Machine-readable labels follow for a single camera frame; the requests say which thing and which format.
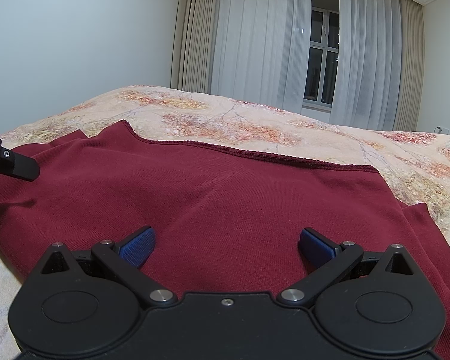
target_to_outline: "sheer white curtain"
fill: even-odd
[[[399,0],[340,0],[330,123],[391,131],[401,75]]]
[[[211,93],[300,113],[311,0],[219,0]]]

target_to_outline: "bed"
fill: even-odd
[[[203,93],[136,85],[79,104],[2,135],[3,146],[49,142],[75,130],[87,136],[127,120],[154,140],[199,140],[337,164],[376,167],[399,200],[424,202],[450,245],[450,136],[378,132],[329,125],[265,105]],[[19,350],[7,312],[20,278],[0,255],[0,359]]]

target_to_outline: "wall outlet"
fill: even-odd
[[[446,128],[446,127],[437,127],[435,128],[435,132],[437,134],[446,134],[446,135],[450,135],[450,129]]]

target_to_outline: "red shirt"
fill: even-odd
[[[52,242],[88,249],[152,226],[142,271],[188,290],[274,294],[302,278],[304,227],[367,251],[406,246],[447,313],[437,352],[450,360],[450,247],[426,204],[399,202],[378,171],[200,142],[157,142],[126,121],[16,149],[32,182],[0,175],[0,249],[27,275]]]

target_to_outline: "white wall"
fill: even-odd
[[[177,6],[0,0],[0,133],[122,86],[170,86]]]
[[[330,112],[327,111],[320,111],[318,109],[312,109],[312,108],[302,108],[302,115],[313,117],[313,119],[319,120],[321,122],[328,123],[330,120]]]
[[[450,0],[425,5],[423,15],[425,76],[417,130],[450,130]]]

